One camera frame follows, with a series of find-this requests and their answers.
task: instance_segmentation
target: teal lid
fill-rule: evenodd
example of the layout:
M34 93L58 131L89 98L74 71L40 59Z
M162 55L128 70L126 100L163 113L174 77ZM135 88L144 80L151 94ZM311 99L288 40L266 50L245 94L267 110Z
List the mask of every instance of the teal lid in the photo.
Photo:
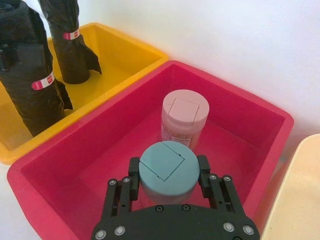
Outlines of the teal lid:
M152 191L153 196L181 199L195 187L200 169L197 156L188 147L175 141L163 141L142 154L139 174L142 186Z

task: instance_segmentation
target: jar lid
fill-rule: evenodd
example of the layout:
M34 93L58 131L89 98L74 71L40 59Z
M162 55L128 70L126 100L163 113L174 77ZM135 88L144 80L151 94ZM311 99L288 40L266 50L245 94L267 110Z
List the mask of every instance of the jar lid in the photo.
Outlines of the jar lid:
M200 168L196 155L188 147L175 141L163 141L144 151L139 174L142 185L153 195L180 197L193 190Z
M175 90L163 100L162 120L200 130L206 123L209 109L208 101L201 94L185 89Z

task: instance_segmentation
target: pink lid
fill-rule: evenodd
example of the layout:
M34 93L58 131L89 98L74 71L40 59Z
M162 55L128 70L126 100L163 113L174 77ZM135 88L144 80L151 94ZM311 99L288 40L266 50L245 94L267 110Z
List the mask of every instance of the pink lid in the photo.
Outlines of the pink lid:
M208 101L195 91L172 91L163 100L162 121L177 131L196 133L202 130L208 113Z

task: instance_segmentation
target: pink jar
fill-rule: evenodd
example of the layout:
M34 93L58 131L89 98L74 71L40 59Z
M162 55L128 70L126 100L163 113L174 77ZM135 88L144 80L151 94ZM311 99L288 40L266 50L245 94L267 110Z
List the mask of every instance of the pink jar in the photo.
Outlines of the pink jar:
M163 100L161 137L195 149L209 114L209 103L199 93L175 90Z

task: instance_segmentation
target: yellow bin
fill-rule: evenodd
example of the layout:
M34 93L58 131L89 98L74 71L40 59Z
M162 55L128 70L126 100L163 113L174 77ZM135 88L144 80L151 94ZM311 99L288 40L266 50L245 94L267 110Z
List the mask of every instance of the yellow bin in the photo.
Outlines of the yellow bin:
M287 171L281 181L279 176L283 169ZM283 169L274 176L272 183L275 187L275 182L280 180L279 188L275 187L278 189L275 201L271 191L269 199L265 198L272 207L261 228L264 229L261 240L320 239L320 134L303 140Z
M66 89L73 111L64 119L32 138L23 124L3 85L0 84L0 162L10 165L40 144L106 102L141 77L168 61L168 56L154 47L99 23L80 28L85 43L99 57L102 75L91 71L91 78ZM52 40L53 71L62 81Z

